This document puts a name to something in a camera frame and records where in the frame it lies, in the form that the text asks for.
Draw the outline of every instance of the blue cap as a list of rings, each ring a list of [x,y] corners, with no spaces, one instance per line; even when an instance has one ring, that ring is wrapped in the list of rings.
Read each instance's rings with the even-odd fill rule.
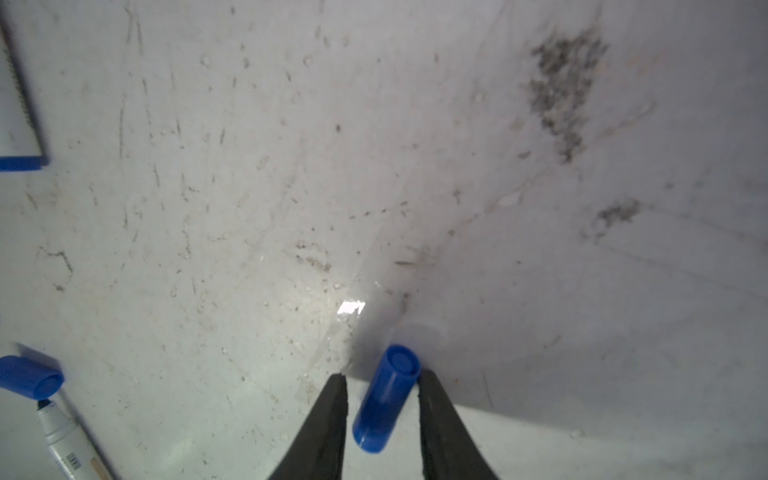
[[[20,356],[0,358],[0,387],[33,400],[52,396],[64,383],[58,370],[48,368]]]
[[[368,453],[384,449],[421,372],[419,358],[404,346],[390,345],[384,352],[352,425],[352,434],[361,449]]]

